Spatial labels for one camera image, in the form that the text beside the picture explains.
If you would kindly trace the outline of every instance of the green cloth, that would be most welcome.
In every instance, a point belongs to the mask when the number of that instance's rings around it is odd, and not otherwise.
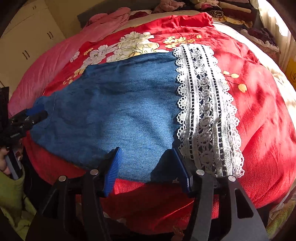
[[[284,204],[282,209],[276,211],[273,214],[272,219],[269,216],[269,222],[266,227],[266,231],[270,239],[274,237],[274,235],[282,226],[282,224],[289,218],[295,205],[296,205],[295,200],[289,200],[288,203]]]
[[[23,240],[26,239],[28,229],[36,214],[36,209],[23,193],[24,180],[25,174],[18,180],[12,180],[0,172],[0,208]]]

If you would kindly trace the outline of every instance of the white curtain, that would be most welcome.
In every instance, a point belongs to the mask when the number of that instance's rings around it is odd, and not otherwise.
[[[266,0],[250,0],[251,4],[259,10],[263,26],[275,37],[281,51],[279,67],[286,71],[289,60],[296,61],[296,42],[287,25],[277,11]]]

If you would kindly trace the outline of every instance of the pink cloth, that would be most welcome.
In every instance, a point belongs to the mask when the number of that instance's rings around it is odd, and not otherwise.
[[[45,87],[70,61],[83,43],[97,42],[126,24],[130,11],[129,8],[123,7],[114,13],[104,15],[93,24],[84,27],[80,33],[58,43],[42,54],[26,71],[14,91],[8,103],[9,115],[31,108],[35,100],[42,95]]]
[[[87,27],[87,26],[91,25],[92,23],[94,23],[94,22],[96,22],[96,21],[98,21],[98,20],[100,20],[101,18],[106,17],[106,16],[108,16],[107,13],[98,13],[98,14],[92,16],[92,17],[87,21],[87,23],[86,23],[86,25],[85,25],[84,27]]]
[[[172,12],[179,7],[183,7],[184,5],[184,2],[176,2],[174,0],[161,0],[157,7],[154,9],[153,13]]]
[[[206,0],[206,1],[200,2],[198,4],[195,4],[194,7],[196,9],[202,9],[202,10],[204,10],[206,8],[209,8],[209,7],[219,7],[219,1],[217,1],[217,0]]]

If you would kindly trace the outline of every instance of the metal rivet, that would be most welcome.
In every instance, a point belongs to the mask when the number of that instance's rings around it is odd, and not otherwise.
[[[228,180],[231,181],[231,182],[235,182],[236,178],[234,176],[229,176]]]
[[[60,176],[60,177],[59,177],[59,181],[60,181],[60,182],[63,182],[63,181],[65,181],[66,179],[67,179],[66,176]]]
[[[97,175],[99,173],[99,171],[97,170],[97,169],[92,169],[91,171],[90,171],[90,174],[91,175]]]
[[[198,174],[200,176],[203,176],[205,174],[205,171],[204,170],[201,170],[201,169],[197,169],[196,170],[196,174]]]

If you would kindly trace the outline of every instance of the red fabric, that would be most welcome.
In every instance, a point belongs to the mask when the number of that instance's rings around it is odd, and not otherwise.
[[[217,31],[212,18],[201,13],[195,16],[169,16],[136,28],[124,29],[97,43],[85,43],[84,53],[90,48],[117,43],[132,31],[150,32],[159,49],[166,49],[169,36],[185,37],[194,43],[209,45],[222,71],[236,73],[239,78],[226,77],[238,108],[237,129],[242,139],[245,175],[239,179],[246,193],[258,208],[283,198],[296,175],[296,137],[291,118],[271,73],[263,67],[248,47]],[[87,56],[81,54],[47,86],[44,94],[64,88],[63,82],[73,76]],[[242,93],[238,84],[244,83]],[[60,175],[80,176],[83,170],[65,162],[35,144],[28,135],[24,140],[29,158],[41,178],[53,183]],[[136,183],[117,179],[114,191],[102,199],[104,211],[113,219],[125,218],[132,231],[144,234],[171,232],[174,225],[185,229],[192,209],[192,199],[181,192],[178,184]],[[213,218],[218,215],[215,199]]]
[[[147,12],[139,11],[139,12],[136,12],[135,14],[131,15],[128,20],[132,20],[132,19],[140,18],[140,17],[145,17],[147,15],[148,15]]]

